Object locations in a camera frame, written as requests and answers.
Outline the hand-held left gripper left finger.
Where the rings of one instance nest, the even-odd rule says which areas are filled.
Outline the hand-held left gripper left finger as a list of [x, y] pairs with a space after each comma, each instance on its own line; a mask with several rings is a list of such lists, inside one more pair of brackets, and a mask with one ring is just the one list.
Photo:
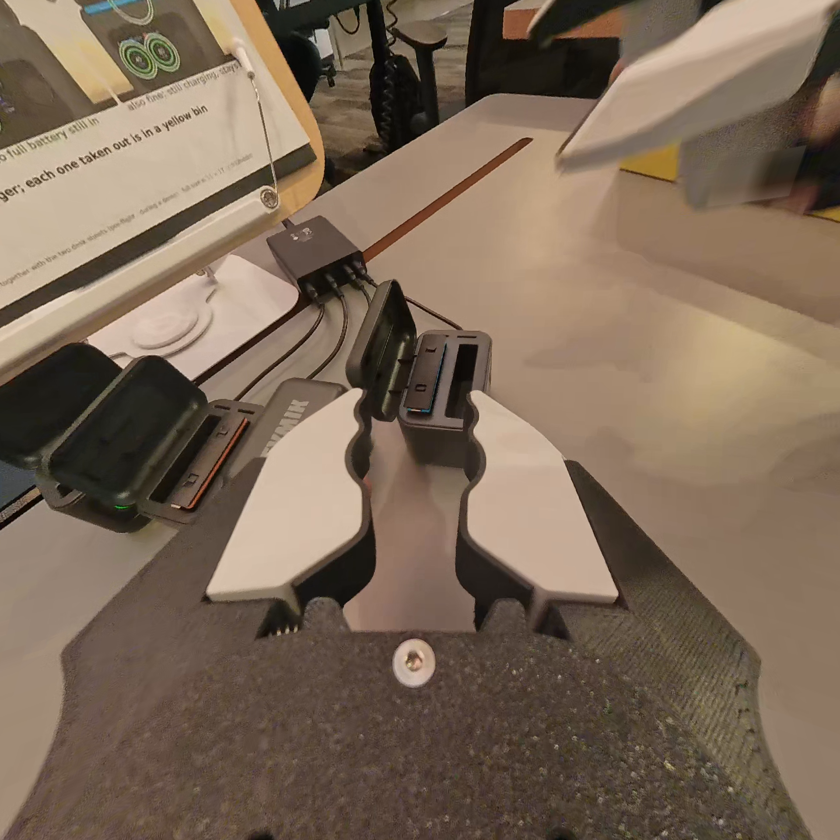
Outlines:
[[205, 591], [215, 603], [347, 603], [375, 572], [366, 391], [353, 387], [271, 449]]

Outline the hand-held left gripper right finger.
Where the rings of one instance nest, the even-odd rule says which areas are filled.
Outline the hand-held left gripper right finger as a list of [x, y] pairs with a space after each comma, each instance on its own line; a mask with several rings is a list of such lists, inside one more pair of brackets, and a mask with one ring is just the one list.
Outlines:
[[619, 592], [566, 459], [483, 391], [467, 397], [457, 578], [481, 607], [613, 605]]

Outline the yellow plastic bin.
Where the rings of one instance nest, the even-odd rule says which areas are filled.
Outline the yellow plastic bin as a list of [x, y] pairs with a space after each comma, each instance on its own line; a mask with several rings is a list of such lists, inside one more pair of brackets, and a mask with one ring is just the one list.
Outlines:
[[[619, 169], [635, 175], [661, 182], [673, 183], [677, 179], [679, 168], [678, 146], [670, 145], [661, 149], [631, 156], [623, 161]], [[809, 172], [819, 181], [821, 188], [817, 201], [813, 205], [811, 216], [826, 221], [839, 222], [839, 140], [833, 141], [805, 154], [805, 163]]]

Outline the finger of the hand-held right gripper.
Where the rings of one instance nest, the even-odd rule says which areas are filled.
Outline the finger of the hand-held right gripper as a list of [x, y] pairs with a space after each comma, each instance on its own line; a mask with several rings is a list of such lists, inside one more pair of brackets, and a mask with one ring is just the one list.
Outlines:
[[560, 147], [568, 172], [594, 169], [792, 100], [835, 22], [829, 1], [735, 1], [627, 66]]
[[793, 130], [714, 129], [679, 145], [678, 183], [686, 204], [708, 210], [745, 204], [809, 211], [800, 177], [809, 125]]

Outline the white stand base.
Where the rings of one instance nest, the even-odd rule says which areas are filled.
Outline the white stand base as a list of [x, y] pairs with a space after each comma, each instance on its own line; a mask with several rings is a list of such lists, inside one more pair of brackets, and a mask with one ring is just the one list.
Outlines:
[[298, 297], [284, 279], [230, 255], [111, 322], [87, 342], [121, 367], [153, 355], [197, 382], [286, 317]]

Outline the black power hub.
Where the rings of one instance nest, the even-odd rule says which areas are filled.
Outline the black power hub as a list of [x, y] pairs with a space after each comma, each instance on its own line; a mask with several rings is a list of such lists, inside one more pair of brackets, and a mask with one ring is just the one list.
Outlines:
[[268, 236], [266, 245], [282, 276], [312, 302], [326, 302], [366, 272], [361, 250], [323, 216]]

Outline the blue striped black battery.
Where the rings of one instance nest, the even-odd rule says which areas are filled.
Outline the blue striped black battery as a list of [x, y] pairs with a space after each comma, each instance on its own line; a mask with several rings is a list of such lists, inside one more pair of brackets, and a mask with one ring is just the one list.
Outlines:
[[428, 333], [421, 338], [403, 401], [407, 413], [428, 415], [432, 412], [446, 346], [445, 334]]

